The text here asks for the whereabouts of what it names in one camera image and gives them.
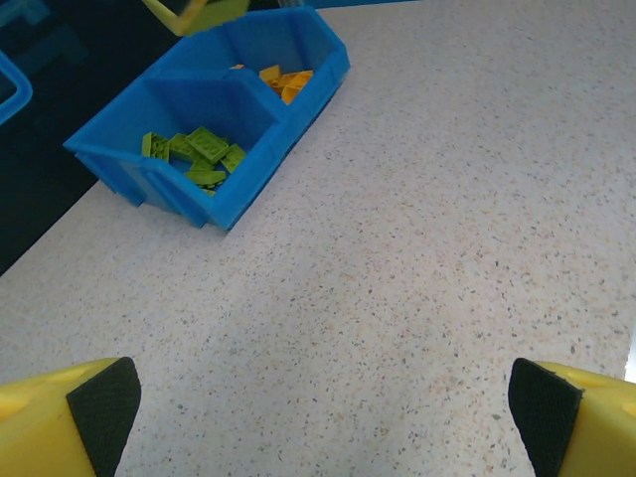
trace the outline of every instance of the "blue object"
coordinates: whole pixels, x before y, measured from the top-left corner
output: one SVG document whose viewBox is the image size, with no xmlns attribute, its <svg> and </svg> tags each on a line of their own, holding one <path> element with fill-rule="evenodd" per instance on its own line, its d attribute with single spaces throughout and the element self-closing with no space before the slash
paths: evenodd
<svg viewBox="0 0 636 477">
<path fill-rule="evenodd" d="M 236 64 L 242 70 L 230 70 Z M 290 105 L 258 77 L 313 70 Z M 320 114 L 349 69 L 347 50 L 312 8 L 256 11 L 184 38 L 65 146 L 113 192 L 197 227 L 229 230 Z M 214 197 L 178 168 L 140 155 L 149 131 L 164 137 L 205 126 L 246 153 Z"/>
<path fill-rule="evenodd" d="M 6 101 L 0 103 L 0 124 L 13 116 L 31 100 L 33 88 L 29 79 L 24 76 L 9 58 L 0 51 L 0 73 L 6 76 L 16 87 L 16 91 Z"/>
</svg>

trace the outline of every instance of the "dark background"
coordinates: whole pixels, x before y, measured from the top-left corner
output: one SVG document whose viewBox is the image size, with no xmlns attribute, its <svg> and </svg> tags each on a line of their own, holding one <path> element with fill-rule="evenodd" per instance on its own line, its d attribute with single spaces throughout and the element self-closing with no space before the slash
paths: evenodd
<svg viewBox="0 0 636 477">
<path fill-rule="evenodd" d="M 141 0 L 0 0 L 0 50 L 34 90 L 0 126 L 0 274 L 96 180 L 62 143 L 177 40 Z M 0 78 L 0 101 L 13 90 Z"/>
</svg>

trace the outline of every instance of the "black rubber pad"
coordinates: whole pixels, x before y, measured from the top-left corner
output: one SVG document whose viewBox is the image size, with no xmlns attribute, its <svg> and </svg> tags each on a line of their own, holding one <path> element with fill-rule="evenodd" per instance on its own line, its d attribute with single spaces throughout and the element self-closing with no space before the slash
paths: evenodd
<svg viewBox="0 0 636 477">
<path fill-rule="evenodd" d="M 135 420 L 141 386 L 130 358 L 121 358 L 67 395 L 95 477 L 115 474 Z"/>
<path fill-rule="evenodd" d="M 508 405 L 537 477 L 558 476 L 582 396 L 582 390 L 536 363 L 515 361 Z"/>
</svg>

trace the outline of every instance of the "granite countertop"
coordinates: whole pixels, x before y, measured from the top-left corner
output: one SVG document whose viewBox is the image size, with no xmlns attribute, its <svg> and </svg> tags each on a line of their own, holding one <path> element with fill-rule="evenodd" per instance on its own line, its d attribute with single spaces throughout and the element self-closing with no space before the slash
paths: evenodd
<svg viewBox="0 0 636 477">
<path fill-rule="evenodd" d="M 0 280 L 0 381 L 133 357 L 119 475 L 531 476 L 515 358 L 624 374 L 633 2 L 322 14 L 353 67 L 236 227 L 96 185 Z"/>
</svg>

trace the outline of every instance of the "bin handle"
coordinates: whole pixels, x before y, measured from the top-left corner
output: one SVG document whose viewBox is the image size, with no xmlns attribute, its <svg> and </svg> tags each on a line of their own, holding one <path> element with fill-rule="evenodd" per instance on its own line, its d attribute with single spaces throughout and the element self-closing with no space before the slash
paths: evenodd
<svg viewBox="0 0 636 477">
<path fill-rule="evenodd" d="M 29 79 L 16 67 L 9 57 L 0 51 L 0 72 L 16 87 L 9 99 L 0 104 L 0 124 L 13 116 L 31 100 L 33 88 Z"/>
</svg>

